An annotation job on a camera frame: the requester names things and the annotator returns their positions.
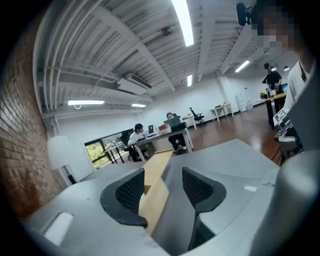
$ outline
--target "fluorescent light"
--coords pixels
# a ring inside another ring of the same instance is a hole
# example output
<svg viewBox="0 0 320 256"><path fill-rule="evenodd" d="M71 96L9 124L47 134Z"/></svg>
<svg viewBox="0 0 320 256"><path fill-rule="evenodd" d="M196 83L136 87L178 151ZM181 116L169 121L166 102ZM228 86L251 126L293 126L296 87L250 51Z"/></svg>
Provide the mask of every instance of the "fluorescent light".
<svg viewBox="0 0 320 256"><path fill-rule="evenodd" d="M146 105L142 105L142 104L135 104L135 103L133 103L132 105L131 105L131 107L138 107L138 108L144 108Z"/></svg>
<svg viewBox="0 0 320 256"><path fill-rule="evenodd" d="M187 76L188 86L192 86L192 74Z"/></svg>
<svg viewBox="0 0 320 256"><path fill-rule="evenodd" d="M235 72L239 72L240 70L242 70L246 65L248 65L250 63L249 60L246 60L240 67L238 67Z"/></svg>
<svg viewBox="0 0 320 256"><path fill-rule="evenodd" d="M185 46L192 46L194 44L194 36L192 34L192 27L190 15L186 0L171 0L178 16L181 30L184 37Z"/></svg>
<svg viewBox="0 0 320 256"><path fill-rule="evenodd" d="M68 105L101 105L103 100L69 100Z"/></svg>

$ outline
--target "standing person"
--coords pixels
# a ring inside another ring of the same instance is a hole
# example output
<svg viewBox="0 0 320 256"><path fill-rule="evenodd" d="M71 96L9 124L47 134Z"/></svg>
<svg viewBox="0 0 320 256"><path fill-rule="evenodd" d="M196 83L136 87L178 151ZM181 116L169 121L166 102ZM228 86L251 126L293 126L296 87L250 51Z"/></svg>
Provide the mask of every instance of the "standing person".
<svg viewBox="0 0 320 256"><path fill-rule="evenodd" d="M307 3L285 0L257 0L252 9L258 35L270 36L279 47L292 51L298 58L288 76L286 109L291 109L297 102L314 66L315 58L302 35L302 31L306 33L312 24L307 18L314 18L310 12L313 10Z"/></svg>
<svg viewBox="0 0 320 256"><path fill-rule="evenodd" d="M282 76L277 71L272 71L268 62L264 64L264 69L267 71L265 77L266 84L271 90L275 90L276 84L281 85Z"/></svg>
<svg viewBox="0 0 320 256"><path fill-rule="evenodd" d="M137 123L134 126L133 133L131 133L128 141L128 147L134 146L138 140L145 139L147 136L144 134L144 127L141 123ZM152 157L155 154L155 147L150 143L140 145L139 148L142 150L147 150L149 157Z"/></svg>
<svg viewBox="0 0 320 256"><path fill-rule="evenodd" d="M168 120L174 117L175 117L174 114L172 114L171 112L166 114L166 118ZM185 138L182 134L169 136L169 142L172 144L174 152L176 153L187 149Z"/></svg>

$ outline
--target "desk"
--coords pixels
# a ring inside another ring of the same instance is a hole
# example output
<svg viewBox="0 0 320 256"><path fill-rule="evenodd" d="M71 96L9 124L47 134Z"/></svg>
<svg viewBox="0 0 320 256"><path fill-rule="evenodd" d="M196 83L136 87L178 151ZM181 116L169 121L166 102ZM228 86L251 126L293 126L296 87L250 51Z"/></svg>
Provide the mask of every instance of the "desk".
<svg viewBox="0 0 320 256"><path fill-rule="evenodd" d="M235 116L234 113L233 113L233 111L232 111L232 108L231 108L231 103L229 103L229 104L224 104L224 105L222 105L222 106L217 106L217 107L215 107L215 108L213 108L213 109L210 109L211 114L212 114L212 119L213 119L213 121L214 121L215 118L216 118L216 119L218 120L218 122L220 122L219 116L218 116L218 113L217 113L217 110L223 109L224 115L227 116L226 107L228 107L228 108L230 109L230 112L231 112L231 114L232 114L232 117Z"/></svg>
<svg viewBox="0 0 320 256"><path fill-rule="evenodd" d="M186 145L186 149L188 150L188 153L191 153L193 145L192 145L192 141L191 141L191 138L190 138L190 134L189 134L188 128L185 128L185 129L182 129L182 130L173 131L173 132L169 132L169 133L166 133L166 134L163 134L163 135L155 135L155 136L152 136L150 138L146 138L144 140L140 140L140 141L136 142L134 144L134 146L135 146L135 149L138 152L139 157L141 158L141 160L142 161L146 161L146 159L145 159L144 155L142 154L141 149L139 148L139 146L144 145L146 143L152 143L152 142L154 142L156 140L164 139L164 138L167 138L169 136L178 135L178 134L182 134L183 135L183 138L184 138L184 141L185 141L185 145Z"/></svg>
<svg viewBox="0 0 320 256"><path fill-rule="evenodd" d="M189 119L191 119L191 120L192 120L193 127L194 127L194 129L196 129L196 130L197 130L195 117L194 117L193 115L188 115L188 116L186 116L186 117L183 117L183 118L182 118L182 120L183 120L184 122L186 122L186 123L187 123L187 128L188 128L188 122L187 122L187 121L188 121Z"/></svg>
<svg viewBox="0 0 320 256"><path fill-rule="evenodd" d="M118 155L119 155L122 163L125 162L125 161L122 159L122 156L121 156L121 154L120 154L120 152L119 152L119 149L118 149L118 147L119 147L119 146L122 146L122 145L124 145L124 144L123 144L123 143L119 143L118 145L109 147L108 149L106 149L105 151L103 151L103 153L105 153L106 155L108 155L108 157L109 157L110 160L111 160L111 163L114 163L114 162L112 161L112 158L111 158L109 152L111 153L111 155L112 155L113 160L115 161L115 163L116 163L116 164L118 163L117 160L116 160L116 158L115 158L115 156L114 156L114 153L112 152L112 150L116 150L116 151L117 151L117 153L118 153Z"/></svg>
<svg viewBox="0 0 320 256"><path fill-rule="evenodd" d="M271 126L272 130L275 129L275 124L274 124L274 112L272 109L271 101L274 101L274 108L275 108L275 113L278 113L280 109L283 108L284 105L284 100L286 98L286 94L284 93L279 93L276 94L273 97L270 98L259 98L256 99L256 102L265 102L266 105L266 110L268 113L268 120L269 120L269 125Z"/></svg>
<svg viewBox="0 0 320 256"><path fill-rule="evenodd" d="M275 163L238 139L171 157L163 178L170 194L152 237L141 226L119 224L103 211L100 203L106 186L142 165L142 162L131 162L104 166L85 182L66 188L24 223L42 234L60 211L74 214L61 247L78 256L132 252L139 256L168 256L172 251L186 256L249 255L255 232L273 196L272 184L279 170ZM199 214L201 222L216 236L189 252L195 210L183 189L182 167L190 167L222 183L227 190L226 198L216 209ZM257 189L246 190L246 185ZM168 234L174 234L175 242Z"/></svg>

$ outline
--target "pipe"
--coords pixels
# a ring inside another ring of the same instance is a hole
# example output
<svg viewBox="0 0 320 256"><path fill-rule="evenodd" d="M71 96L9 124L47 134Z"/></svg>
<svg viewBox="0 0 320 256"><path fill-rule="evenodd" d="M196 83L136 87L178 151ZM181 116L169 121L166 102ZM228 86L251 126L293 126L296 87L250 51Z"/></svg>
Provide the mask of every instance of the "pipe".
<svg viewBox="0 0 320 256"><path fill-rule="evenodd" d="M67 14L69 13L70 9L73 7L73 5L76 3L76 1L72 1L69 6L64 10L64 12L62 13L61 15L61 18L59 18L58 20L58 23L56 23L54 25L54 28L53 28L53 33L50 35L50 39L49 39L49 45L47 46L46 48L46 51L45 51L45 62L44 62L44 72L43 72L43 93L44 93L44 101L45 101L45 104L46 104L46 107L47 107L47 110L49 111L49 106L48 106L48 100L47 100L47 70L48 70L48 62L49 62L49 57L50 57L50 52L51 52L51 49L53 47L53 43L54 43L54 39L57 35L57 32L58 32L58 28L60 28L63 20L66 18ZM52 76L53 76L53 69L51 68L50 69L50 73L52 73ZM49 99L50 99L50 109L52 110L52 107L53 107L53 99L52 99L52 85L49 85Z"/></svg>
<svg viewBox="0 0 320 256"><path fill-rule="evenodd" d="M54 67L55 66L55 63L56 63L56 59L57 59L57 56L58 56L58 52L59 52L59 49L60 49L60 46L61 46L61 43L64 39L64 36L66 35L66 32L68 30L68 28L70 27L72 21L75 19L76 15L78 14L78 12L81 10L81 8L87 3L88 0L82 0L82 2L76 7L76 9L74 10L73 14L71 15L71 17L68 19L67 23L63 25L63 30L62 30L62 33L60 34L59 38L58 38L58 41L56 43L56 46L55 46L55 49L54 49L54 53L53 53L53 57L52 57L52 60L51 60L51 67ZM67 9L73 7L73 5L76 3L77 1L76 0L73 0L70 5L67 7ZM53 87L53 79L54 79L54 70L51 69L50 70L50 77L49 77L49 87L50 87L50 109L51 111L53 110L53 98L52 98L52 87Z"/></svg>
<svg viewBox="0 0 320 256"><path fill-rule="evenodd" d="M78 23L78 25L76 26L76 28L73 30L73 33L71 34L71 36L69 37L69 40L67 41L66 43L66 46L64 48L64 51L62 53L62 56L61 56L61 59L60 59L60 62L59 62L59 67L62 67L63 63L64 63L64 60L65 60L65 57L66 57L66 54L67 54L67 51L68 51L68 48L73 40L73 38L75 37L77 31L79 30L79 28L81 27L82 23L84 23L84 21L87 19L87 17L94 11L94 9L96 9L98 7L98 5L100 5L100 3L102 2L103 0L98 0L95 4L93 4L91 6L91 8L86 12L86 14L83 16L83 18L81 19L81 21ZM55 88L54 88L54 110L57 110L57 97L58 97L58 84L59 84L59 78L60 78L60 74L61 74L61 68L58 69L58 72L56 74L56 79L55 79Z"/></svg>

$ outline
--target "woman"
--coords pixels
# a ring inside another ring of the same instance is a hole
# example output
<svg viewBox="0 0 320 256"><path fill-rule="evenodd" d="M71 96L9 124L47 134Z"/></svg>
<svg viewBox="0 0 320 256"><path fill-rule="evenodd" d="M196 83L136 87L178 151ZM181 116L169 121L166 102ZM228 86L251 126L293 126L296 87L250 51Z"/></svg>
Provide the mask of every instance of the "woman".
<svg viewBox="0 0 320 256"><path fill-rule="evenodd" d="M174 117L177 117L177 115L174 115L171 112L166 114L166 118L168 120L172 119ZM176 153L187 149L184 136L181 133L177 134L177 135L170 136L169 141L173 146L174 152L176 152Z"/></svg>
<svg viewBox="0 0 320 256"><path fill-rule="evenodd" d="M134 126L134 131L131 133L129 141L128 141L128 147L134 146L135 143L138 140L147 138L147 136L143 133L144 132L144 127L141 123L137 123ZM152 157L155 154L155 148L154 145L150 143L146 143L143 145L139 146L140 150L147 150L149 157Z"/></svg>

